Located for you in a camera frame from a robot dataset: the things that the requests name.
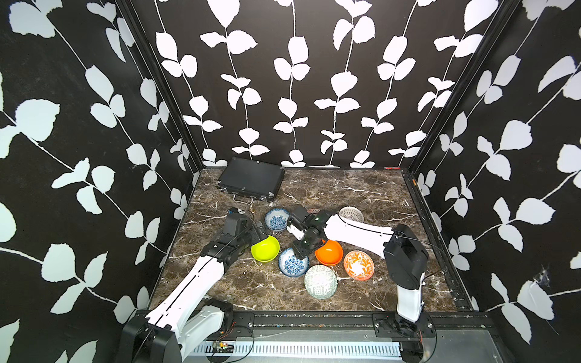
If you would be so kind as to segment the blue floral bowl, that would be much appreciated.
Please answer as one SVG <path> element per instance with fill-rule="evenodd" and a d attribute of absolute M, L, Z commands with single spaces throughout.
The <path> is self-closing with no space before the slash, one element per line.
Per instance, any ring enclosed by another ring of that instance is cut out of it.
<path fill-rule="evenodd" d="M 284 231 L 287 228 L 287 221 L 290 217 L 290 213 L 282 207 L 275 207 L 269 210 L 264 221 L 266 227 L 272 231 Z"/>
<path fill-rule="evenodd" d="M 292 248 L 287 248 L 278 257 L 278 267 L 283 275 L 298 278 L 307 272 L 310 266 L 309 257 L 299 259 Z"/>

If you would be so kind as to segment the lime green bowl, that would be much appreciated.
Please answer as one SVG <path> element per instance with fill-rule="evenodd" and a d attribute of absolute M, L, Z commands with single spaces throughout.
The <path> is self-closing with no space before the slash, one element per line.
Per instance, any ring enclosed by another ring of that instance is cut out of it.
<path fill-rule="evenodd" d="M 268 263 L 274 260 L 280 252 L 280 243 L 277 238 L 268 236 L 251 247 L 251 254 L 255 260 Z"/>

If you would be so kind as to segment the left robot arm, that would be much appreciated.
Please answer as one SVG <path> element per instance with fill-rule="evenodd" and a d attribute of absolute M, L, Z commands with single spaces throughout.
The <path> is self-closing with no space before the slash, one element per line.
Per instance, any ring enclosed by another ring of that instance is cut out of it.
<path fill-rule="evenodd" d="M 202 249 L 192 270 L 155 309 L 139 310 L 124 326 L 116 362 L 183 362 L 209 336 L 228 331 L 232 304 L 213 300 L 197 310 L 207 292 L 250 247 L 266 240 L 261 222 L 231 208 L 225 224 Z"/>

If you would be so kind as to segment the orange leaf patterned bowl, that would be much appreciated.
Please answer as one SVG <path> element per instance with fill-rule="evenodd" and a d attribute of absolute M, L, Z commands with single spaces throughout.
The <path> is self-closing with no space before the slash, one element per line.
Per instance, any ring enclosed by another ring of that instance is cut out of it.
<path fill-rule="evenodd" d="M 350 251 L 343 258 L 343 267 L 353 280 L 367 281 L 375 273 L 375 263 L 372 258 L 360 250 Z"/>

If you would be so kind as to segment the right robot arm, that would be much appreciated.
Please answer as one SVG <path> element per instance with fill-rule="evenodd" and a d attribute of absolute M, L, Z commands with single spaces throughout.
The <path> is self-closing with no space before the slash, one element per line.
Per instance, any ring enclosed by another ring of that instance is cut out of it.
<path fill-rule="evenodd" d="M 389 276 L 397 286 L 397 316 L 411 323 L 419 320 L 429 253 L 410 227 L 368 225 L 328 210 L 313 214 L 298 206 L 290 213 L 287 231 L 295 237 L 293 250 L 300 258 L 321 248 L 324 240 L 350 244 L 384 258 Z"/>

